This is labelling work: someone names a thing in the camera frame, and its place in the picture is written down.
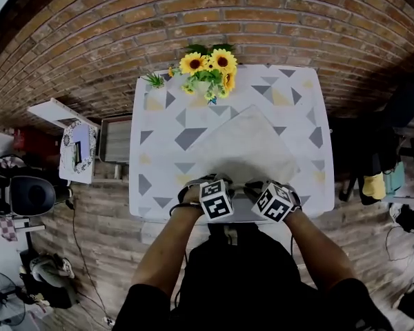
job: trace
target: checkered cloth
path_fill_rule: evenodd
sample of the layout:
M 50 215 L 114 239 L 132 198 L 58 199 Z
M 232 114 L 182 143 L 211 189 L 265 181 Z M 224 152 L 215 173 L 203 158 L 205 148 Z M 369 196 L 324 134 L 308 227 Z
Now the checkered cloth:
M 0 234 L 7 241 L 17 241 L 12 217 L 0 217 Z

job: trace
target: yellow cloth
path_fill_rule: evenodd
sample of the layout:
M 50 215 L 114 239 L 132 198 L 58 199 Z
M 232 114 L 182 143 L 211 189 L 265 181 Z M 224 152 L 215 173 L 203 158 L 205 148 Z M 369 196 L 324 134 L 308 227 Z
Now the yellow cloth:
M 384 174 L 380 172 L 372 177 L 364 177 L 365 184 L 362 192 L 376 200 L 382 200 L 386 196 Z

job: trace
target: black wristband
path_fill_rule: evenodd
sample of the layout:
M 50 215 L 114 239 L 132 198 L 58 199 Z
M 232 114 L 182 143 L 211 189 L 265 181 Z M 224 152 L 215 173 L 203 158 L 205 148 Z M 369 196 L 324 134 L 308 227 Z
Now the black wristband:
M 170 209 L 170 211 L 168 212 L 169 213 L 169 216 L 172 216 L 173 210 L 175 208 L 178 208 L 178 207 L 193 207 L 193 208 L 199 208 L 202 211 L 202 213 L 204 214 L 204 211 L 202 210 L 201 204 L 199 202 L 181 202 L 181 203 L 176 204 L 175 206 L 173 206 Z

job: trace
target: forearm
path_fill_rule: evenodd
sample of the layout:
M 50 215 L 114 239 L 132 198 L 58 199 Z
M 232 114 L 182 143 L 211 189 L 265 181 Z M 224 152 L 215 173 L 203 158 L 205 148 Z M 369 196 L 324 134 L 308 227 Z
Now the forearm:
M 351 262 L 344 251 L 322 233 L 302 212 L 296 211 L 285 218 L 305 265 L 315 285 L 329 290 L 338 282 L 355 278 Z
M 171 297 L 193 226 L 201 215 L 196 208 L 177 208 L 147 250 L 132 279 L 152 285 Z

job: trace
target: person's right arm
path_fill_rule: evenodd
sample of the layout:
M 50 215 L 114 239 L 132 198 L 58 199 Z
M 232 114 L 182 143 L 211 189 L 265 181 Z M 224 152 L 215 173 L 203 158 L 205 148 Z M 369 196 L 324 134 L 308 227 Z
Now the person's right arm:
M 356 278 L 344 251 L 322 233 L 301 210 L 290 213 L 284 222 L 290 228 L 318 289 L 328 291 L 344 279 Z

